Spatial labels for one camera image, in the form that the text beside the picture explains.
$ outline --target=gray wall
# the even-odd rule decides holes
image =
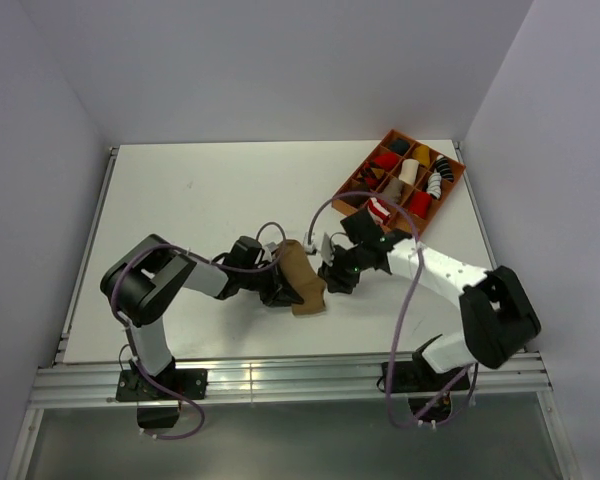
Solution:
[[[463,138],[531,0],[21,0],[115,142]]]
[[[22,7],[0,0],[0,478],[58,342],[105,158]]]
[[[600,479],[600,0],[536,0],[466,138],[586,478]]]

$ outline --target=brown sock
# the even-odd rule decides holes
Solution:
[[[295,316],[312,315],[326,310],[323,293],[327,284],[313,271],[302,244],[297,240],[287,240],[284,255],[280,259],[280,270],[304,299],[302,305],[291,305],[291,312]]]

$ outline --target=wall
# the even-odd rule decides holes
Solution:
[[[600,479],[600,0],[536,0],[465,142],[586,478]]]
[[[0,0],[0,478],[57,346],[105,158],[22,7]]]
[[[21,0],[121,143],[463,138],[531,0]]]

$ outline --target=tabletop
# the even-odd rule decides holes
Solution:
[[[450,140],[422,141],[456,158]],[[97,230],[71,317],[66,363],[117,360],[126,343],[102,275],[151,233],[208,258],[267,221],[302,241],[316,209],[377,145],[372,141],[124,145],[106,190]],[[344,216],[327,208],[316,230],[342,231]],[[280,240],[267,229],[264,242]],[[464,179],[424,234],[423,242],[460,261],[490,267]],[[319,257],[311,258],[317,268]],[[389,350],[409,286],[404,278],[366,271],[352,295],[325,292],[326,312],[294,317],[267,308],[253,292],[218,301],[181,290],[164,316],[176,358],[263,358],[381,353]],[[461,328],[460,313],[425,287],[416,289],[399,344],[413,351]]]

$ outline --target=metal bar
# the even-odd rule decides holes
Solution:
[[[78,296],[80,295],[80,289],[82,287],[82,281],[84,279],[84,274],[87,269],[87,264],[89,263],[89,257],[91,256],[91,248],[93,247],[93,241],[96,238],[96,233],[98,231],[98,223],[100,222],[100,215],[102,214],[102,209],[104,207],[104,201],[107,197],[107,192],[109,190],[109,183],[111,182],[111,176],[113,174],[113,167],[115,165],[116,158],[118,157],[118,147],[111,148],[111,154],[109,155],[109,161],[107,163],[107,170],[104,174],[104,180],[102,182],[102,188],[100,189],[100,195],[98,196],[98,203],[96,204],[96,211],[93,215],[93,220],[91,222],[91,229],[89,230],[89,236],[87,237],[87,245],[84,249],[84,254],[82,255],[82,261],[80,262],[80,269],[78,270],[78,276],[76,277],[76,283],[73,287],[73,292],[71,294],[71,301],[69,302],[69,308],[67,309],[67,316],[64,321],[64,327],[62,328],[62,333],[68,334],[71,330],[71,322],[73,321],[73,314],[75,312],[76,304],[78,302]]]
[[[29,409],[25,412],[16,447],[11,456],[11,464],[7,471],[7,480],[25,480],[27,477],[43,414],[44,410],[39,409]]]
[[[538,402],[542,409],[542,415],[547,426],[551,444],[553,445],[553,450],[556,453],[562,478],[564,480],[580,480],[582,472],[578,466],[571,442],[569,442],[567,431],[556,408],[553,392],[538,392]]]
[[[458,156],[458,161],[464,164],[464,158],[462,157],[462,150],[460,149],[459,142],[453,142],[453,146],[456,149],[456,155]],[[473,204],[473,210],[476,212],[476,218],[478,219],[478,225],[480,226],[480,233],[482,233],[482,239],[484,240],[484,245],[487,248],[487,254],[489,255],[489,261],[491,262],[491,266],[493,268],[496,267],[496,257],[493,254],[493,249],[491,248],[491,244],[489,243],[489,237],[487,236],[487,229],[484,226],[484,221],[482,220],[482,215],[480,215],[480,208],[478,208],[478,202],[476,201],[476,196],[473,193],[473,188],[471,188],[471,182],[469,181],[469,175],[465,170],[463,173],[464,182],[467,184],[467,190],[469,191],[469,198],[471,198],[471,203]]]
[[[409,359],[401,355],[400,360]],[[201,404],[382,398],[376,388],[386,355],[321,356],[280,359],[187,361],[178,368],[209,371],[207,397]],[[118,404],[117,364],[58,365],[38,371],[31,408],[135,406]],[[551,388],[539,354],[516,354],[497,371],[481,369],[476,393],[542,392]],[[427,397],[432,393],[413,394]],[[171,401],[144,405],[172,405]]]

